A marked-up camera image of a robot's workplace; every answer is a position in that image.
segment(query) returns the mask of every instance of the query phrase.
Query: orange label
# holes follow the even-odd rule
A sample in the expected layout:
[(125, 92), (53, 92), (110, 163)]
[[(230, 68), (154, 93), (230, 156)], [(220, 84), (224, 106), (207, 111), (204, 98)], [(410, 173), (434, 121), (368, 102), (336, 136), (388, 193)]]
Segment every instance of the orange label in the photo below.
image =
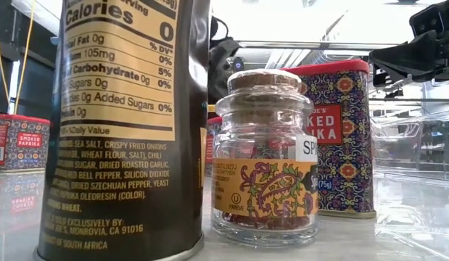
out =
[(207, 129), (200, 128), (200, 188), (205, 184), (205, 158), (207, 151)]
[(317, 213), (316, 164), (293, 159), (213, 159), (214, 208), (254, 218)]

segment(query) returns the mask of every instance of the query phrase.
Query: spice jar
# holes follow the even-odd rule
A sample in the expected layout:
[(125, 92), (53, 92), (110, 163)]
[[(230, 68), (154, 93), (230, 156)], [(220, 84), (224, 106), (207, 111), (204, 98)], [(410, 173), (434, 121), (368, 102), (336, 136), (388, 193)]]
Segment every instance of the spice jar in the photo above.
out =
[(317, 232), (317, 140), (305, 129), (313, 103), (279, 70), (238, 72), (213, 152), (213, 228), (260, 247), (307, 244)]

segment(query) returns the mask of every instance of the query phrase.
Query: blue patterned tin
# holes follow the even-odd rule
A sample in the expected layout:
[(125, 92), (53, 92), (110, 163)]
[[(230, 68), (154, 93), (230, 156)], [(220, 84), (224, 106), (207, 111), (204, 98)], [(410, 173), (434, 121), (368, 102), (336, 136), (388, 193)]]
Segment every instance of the blue patterned tin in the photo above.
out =
[(22, 115), (0, 115), (0, 171), (44, 169), (50, 122)]
[(368, 64), (361, 60), (285, 69), (315, 104), (306, 122), (318, 138), (321, 215), (375, 218)]

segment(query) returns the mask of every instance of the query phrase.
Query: black can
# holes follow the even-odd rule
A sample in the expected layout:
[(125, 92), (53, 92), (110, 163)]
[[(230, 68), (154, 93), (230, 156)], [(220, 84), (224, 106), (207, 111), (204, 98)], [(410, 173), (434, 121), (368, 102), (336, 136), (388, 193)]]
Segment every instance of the black can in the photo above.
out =
[(63, 1), (37, 260), (183, 260), (203, 246), (209, 11)]

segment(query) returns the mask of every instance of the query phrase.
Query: spices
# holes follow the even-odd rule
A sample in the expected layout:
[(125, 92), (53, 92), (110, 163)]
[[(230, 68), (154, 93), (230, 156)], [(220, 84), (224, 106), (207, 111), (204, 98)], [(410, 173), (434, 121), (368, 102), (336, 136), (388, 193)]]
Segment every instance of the spices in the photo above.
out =
[(48, 120), (0, 115), (0, 171), (43, 170), (49, 146)]
[(300, 76), (318, 138), (320, 215), (374, 218), (369, 65), (360, 60), (285, 69)]
[(209, 11), (207, 0), (65, 1), (37, 260), (202, 248)]
[(265, 247), (314, 239), (316, 138), (304, 124), (313, 105), (300, 86), (287, 72), (238, 72), (216, 104), (213, 228), (230, 239)]

